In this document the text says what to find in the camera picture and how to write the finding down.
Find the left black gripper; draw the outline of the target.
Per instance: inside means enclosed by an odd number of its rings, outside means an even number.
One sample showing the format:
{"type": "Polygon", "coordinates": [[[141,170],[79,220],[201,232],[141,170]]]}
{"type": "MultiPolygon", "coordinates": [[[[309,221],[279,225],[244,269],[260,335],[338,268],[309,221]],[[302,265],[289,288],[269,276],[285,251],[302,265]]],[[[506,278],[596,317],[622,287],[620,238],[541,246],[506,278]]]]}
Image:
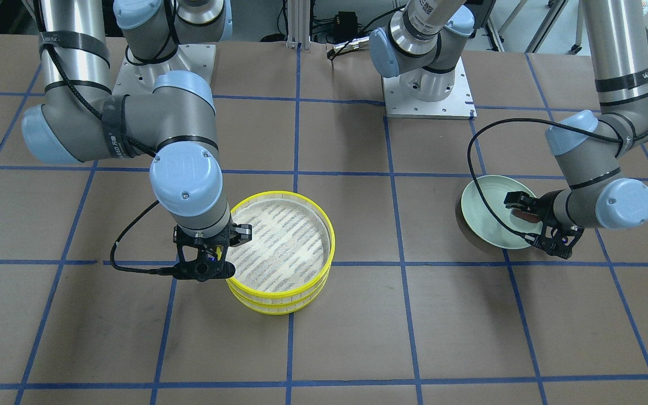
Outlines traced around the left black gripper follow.
{"type": "Polygon", "coordinates": [[[540,198],[532,197],[525,191],[512,191],[506,194],[504,205],[507,209],[532,211],[535,221],[551,228],[568,228],[569,190],[551,191],[540,198]]]}

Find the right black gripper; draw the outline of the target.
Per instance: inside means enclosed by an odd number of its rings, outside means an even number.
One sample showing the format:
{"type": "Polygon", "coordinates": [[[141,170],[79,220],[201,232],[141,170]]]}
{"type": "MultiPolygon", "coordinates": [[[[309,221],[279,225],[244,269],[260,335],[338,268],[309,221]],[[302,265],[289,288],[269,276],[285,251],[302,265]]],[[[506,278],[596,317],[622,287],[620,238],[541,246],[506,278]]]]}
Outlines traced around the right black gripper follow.
{"type": "Polygon", "coordinates": [[[178,259],[186,259],[185,247],[196,249],[196,259],[221,259],[226,256],[229,246],[237,247],[253,239],[252,225],[236,224],[231,220],[224,228],[213,236],[204,237],[202,231],[195,231],[193,236],[187,229],[176,225],[173,229],[173,243],[177,246],[178,259]]]}

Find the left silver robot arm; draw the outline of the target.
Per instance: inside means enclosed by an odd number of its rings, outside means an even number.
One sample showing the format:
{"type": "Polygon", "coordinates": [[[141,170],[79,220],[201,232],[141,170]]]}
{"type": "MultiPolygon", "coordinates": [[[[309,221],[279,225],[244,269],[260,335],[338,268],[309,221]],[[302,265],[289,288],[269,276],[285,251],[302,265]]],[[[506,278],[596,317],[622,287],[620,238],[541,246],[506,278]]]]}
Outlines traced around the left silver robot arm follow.
{"type": "MultiPolygon", "coordinates": [[[[627,229],[648,220],[648,187],[622,174],[619,159],[648,141],[648,54],[645,15],[637,1],[583,1],[591,44],[591,67],[565,62],[550,74],[547,93],[537,96],[527,67],[500,67],[501,56],[483,57],[473,68],[475,101],[489,107],[583,107],[551,124],[547,113],[530,112],[511,125],[541,125],[543,135],[524,142],[503,139],[490,150],[507,173],[561,173],[566,188],[542,197],[534,215],[550,227],[627,229]]],[[[371,61],[387,79],[400,80],[412,97],[437,102],[455,87],[455,67],[473,30],[463,1],[410,1],[385,28],[371,33],[371,61]]]]}

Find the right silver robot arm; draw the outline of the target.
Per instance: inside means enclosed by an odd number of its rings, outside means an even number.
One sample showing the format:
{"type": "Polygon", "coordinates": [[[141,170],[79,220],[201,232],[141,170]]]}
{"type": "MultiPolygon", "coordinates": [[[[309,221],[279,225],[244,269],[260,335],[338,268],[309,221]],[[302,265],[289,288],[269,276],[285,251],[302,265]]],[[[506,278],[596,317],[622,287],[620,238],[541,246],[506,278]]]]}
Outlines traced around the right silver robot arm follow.
{"type": "Polygon", "coordinates": [[[152,191],[198,249],[232,229],[219,166],[216,108],[186,48],[229,38],[229,1],[115,1],[115,21],[143,89],[108,82],[100,1],[34,1],[44,70],[42,105],[21,119],[29,151],[46,164],[152,157],[152,191]]]}

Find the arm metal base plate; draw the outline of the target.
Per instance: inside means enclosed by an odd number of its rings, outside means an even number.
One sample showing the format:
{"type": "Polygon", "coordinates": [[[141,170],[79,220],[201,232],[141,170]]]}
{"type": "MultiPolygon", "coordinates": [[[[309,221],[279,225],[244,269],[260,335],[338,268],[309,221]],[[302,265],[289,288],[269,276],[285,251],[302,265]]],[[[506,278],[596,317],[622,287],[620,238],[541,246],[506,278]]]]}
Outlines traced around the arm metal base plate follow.
{"type": "Polygon", "coordinates": [[[171,59],[139,66],[139,60],[127,48],[111,92],[132,96],[149,94],[154,90],[155,79],[169,71],[191,71],[211,84],[216,54],[215,44],[180,44],[171,59]]]}
{"type": "Polygon", "coordinates": [[[421,68],[383,78],[381,84],[389,118],[473,120],[478,115],[461,58],[445,74],[421,68]]]}

